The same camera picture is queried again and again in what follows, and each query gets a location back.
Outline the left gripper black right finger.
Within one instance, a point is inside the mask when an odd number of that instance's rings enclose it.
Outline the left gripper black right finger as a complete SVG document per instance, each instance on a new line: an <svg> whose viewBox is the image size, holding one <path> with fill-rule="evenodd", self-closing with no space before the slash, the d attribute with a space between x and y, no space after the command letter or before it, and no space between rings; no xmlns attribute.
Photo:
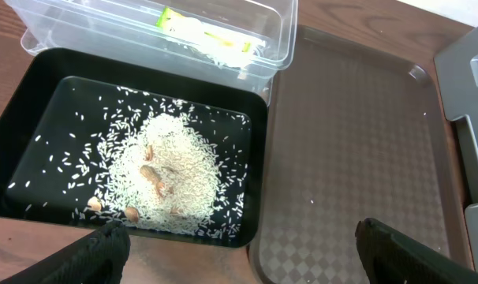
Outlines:
<svg viewBox="0 0 478 284"><path fill-rule="evenodd" d="M357 223L356 246L371 283L478 284L478 273L377 219Z"/></svg>

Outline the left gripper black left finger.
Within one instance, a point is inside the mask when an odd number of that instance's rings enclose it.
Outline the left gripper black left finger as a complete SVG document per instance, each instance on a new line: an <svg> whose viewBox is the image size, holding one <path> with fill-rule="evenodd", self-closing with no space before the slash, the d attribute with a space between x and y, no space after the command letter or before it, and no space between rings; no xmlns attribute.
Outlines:
<svg viewBox="0 0 478 284"><path fill-rule="evenodd" d="M126 227L109 222L0 284L119 284L130 245Z"/></svg>

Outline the green orange snack wrapper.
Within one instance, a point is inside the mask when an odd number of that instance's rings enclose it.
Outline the green orange snack wrapper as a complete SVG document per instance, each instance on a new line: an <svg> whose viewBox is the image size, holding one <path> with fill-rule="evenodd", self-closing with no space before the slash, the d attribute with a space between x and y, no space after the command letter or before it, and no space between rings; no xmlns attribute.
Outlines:
<svg viewBox="0 0 478 284"><path fill-rule="evenodd" d="M245 68L260 55L266 42L255 36L207 24L194 17L186 17L164 8L155 26L175 43L186 43L197 53L211 59L216 65Z"/></svg>

